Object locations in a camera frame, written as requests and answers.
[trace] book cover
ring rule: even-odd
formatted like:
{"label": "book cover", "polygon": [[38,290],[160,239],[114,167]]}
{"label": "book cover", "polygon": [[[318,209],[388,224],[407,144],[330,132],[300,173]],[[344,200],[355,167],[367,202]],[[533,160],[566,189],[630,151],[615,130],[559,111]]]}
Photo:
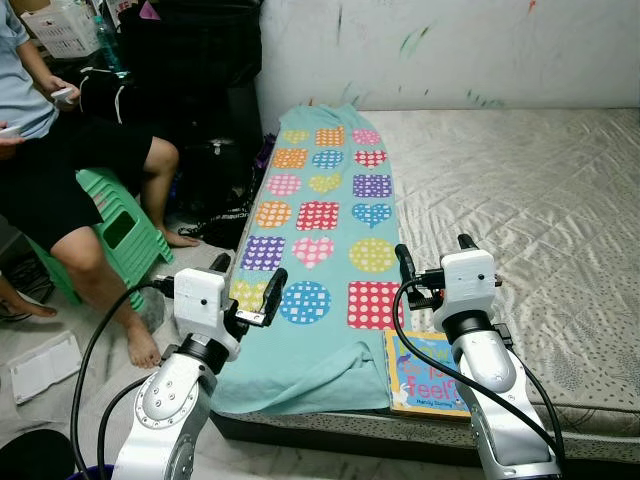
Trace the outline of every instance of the book cover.
{"label": "book cover", "polygon": [[[384,333],[392,411],[470,417],[453,378],[416,358],[394,330]],[[405,335],[425,355],[457,369],[444,334],[406,332]]]}

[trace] person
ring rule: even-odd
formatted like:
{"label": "person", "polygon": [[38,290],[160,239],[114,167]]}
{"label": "person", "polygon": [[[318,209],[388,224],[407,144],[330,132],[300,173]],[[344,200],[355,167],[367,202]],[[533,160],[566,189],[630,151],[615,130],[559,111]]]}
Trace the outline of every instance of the person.
{"label": "person", "polygon": [[53,308],[28,302],[22,298],[13,285],[2,276],[2,272],[0,272],[0,304],[5,305],[13,315],[27,313],[37,317],[55,317],[58,313]]}
{"label": "person", "polygon": [[[70,104],[54,105],[51,93],[67,87]],[[106,311],[126,288],[91,228],[102,218],[76,170],[108,167],[127,188],[141,184],[142,207],[169,245],[198,242],[164,224],[176,148],[141,130],[65,112],[79,98],[74,85],[51,73],[8,0],[0,0],[0,132],[20,127],[19,136],[0,135],[0,214],[64,265],[87,303]],[[159,363],[153,338],[128,302],[115,320],[126,330],[134,365]]]}

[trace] teal towel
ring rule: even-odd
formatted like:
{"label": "teal towel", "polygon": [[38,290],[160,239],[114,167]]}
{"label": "teal towel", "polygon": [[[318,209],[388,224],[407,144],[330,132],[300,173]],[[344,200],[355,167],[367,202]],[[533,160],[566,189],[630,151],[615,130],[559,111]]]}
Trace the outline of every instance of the teal towel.
{"label": "teal towel", "polygon": [[270,414],[389,406],[381,330],[400,274],[391,168],[351,105],[296,107],[281,132],[231,297],[256,311],[273,271],[289,273],[271,327],[252,328],[219,376],[212,408]]}

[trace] bed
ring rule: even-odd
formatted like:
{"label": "bed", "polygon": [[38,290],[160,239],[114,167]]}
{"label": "bed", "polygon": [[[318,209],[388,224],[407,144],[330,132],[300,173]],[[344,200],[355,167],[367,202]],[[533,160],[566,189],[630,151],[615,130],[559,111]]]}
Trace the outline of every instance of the bed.
{"label": "bed", "polygon": [[[399,239],[416,267],[437,266],[460,232],[494,255],[504,279],[495,321],[550,394],[567,456],[640,463],[637,110],[361,114],[386,144]],[[410,321],[432,329],[428,313]],[[529,398],[549,425],[531,388]],[[230,413],[214,403],[212,419],[228,438],[477,464],[468,423],[377,407]]]}

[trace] hand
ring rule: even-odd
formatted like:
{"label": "hand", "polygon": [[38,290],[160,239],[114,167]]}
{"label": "hand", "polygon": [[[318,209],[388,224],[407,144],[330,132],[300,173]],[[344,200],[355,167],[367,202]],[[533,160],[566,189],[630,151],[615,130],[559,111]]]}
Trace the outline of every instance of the hand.
{"label": "hand", "polygon": [[[0,122],[0,130],[7,128],[7,122]],[[0,162],[11,160],[16,154],[16,147],[25,140],[22,137],[0,138]]]}
{"label": "hand", "polygon": [[67,97],[67,102],[58,102],[56,105],[60,110],[64,111],[73,110],[80,101],[80,90],[78,90],[78,87],[69,82],[65,82],[55,75],[51,75],[47,81],[47,85],[44,85],[48,94],[52,94],[53,92],[57,92],[58,90],[62,90],[67,87],[73,89],[71,95]]}

